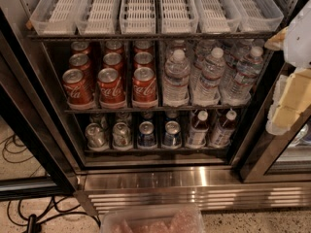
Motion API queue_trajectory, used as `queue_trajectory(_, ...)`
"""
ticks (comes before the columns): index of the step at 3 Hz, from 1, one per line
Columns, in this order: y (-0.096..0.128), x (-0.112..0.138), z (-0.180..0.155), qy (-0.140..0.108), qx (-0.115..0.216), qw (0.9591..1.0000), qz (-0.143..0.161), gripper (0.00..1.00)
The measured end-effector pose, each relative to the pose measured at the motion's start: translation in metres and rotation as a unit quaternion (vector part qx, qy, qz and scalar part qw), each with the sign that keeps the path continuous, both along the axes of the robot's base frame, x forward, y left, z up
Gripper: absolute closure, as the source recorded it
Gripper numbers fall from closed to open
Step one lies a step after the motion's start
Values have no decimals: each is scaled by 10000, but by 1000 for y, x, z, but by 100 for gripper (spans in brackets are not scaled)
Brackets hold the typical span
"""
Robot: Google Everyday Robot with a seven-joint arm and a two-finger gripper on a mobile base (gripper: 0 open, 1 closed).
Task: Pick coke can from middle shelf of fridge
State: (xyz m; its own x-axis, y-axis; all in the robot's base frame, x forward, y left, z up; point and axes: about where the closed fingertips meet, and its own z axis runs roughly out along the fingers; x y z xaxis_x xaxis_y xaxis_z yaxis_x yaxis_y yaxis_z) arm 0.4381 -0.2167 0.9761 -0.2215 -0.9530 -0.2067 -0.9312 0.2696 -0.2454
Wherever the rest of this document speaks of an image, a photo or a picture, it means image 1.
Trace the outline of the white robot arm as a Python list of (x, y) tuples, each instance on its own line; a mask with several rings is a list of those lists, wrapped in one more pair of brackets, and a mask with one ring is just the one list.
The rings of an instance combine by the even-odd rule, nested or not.
[(289, 76), (282, 75), (277, 81), (267, 116), (266, 130), (283, 135), (311, 105), (311, 0), (264, 47), (281, 50), (285, 62), (294, 66)]

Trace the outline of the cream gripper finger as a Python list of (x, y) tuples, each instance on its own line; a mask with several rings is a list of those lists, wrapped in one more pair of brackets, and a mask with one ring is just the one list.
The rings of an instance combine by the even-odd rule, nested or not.
[(284, 48), (284, 41), (287, 31), (287, 27), (280, 30), (277, 34), (275, 34), (265, 42), (264, 47), (266, 49), (274, 51), (282, 50)]
[(291, 128), (311, 105), (311, 69), (291, 73), (278, 102), (272, 122), (280, 128)]

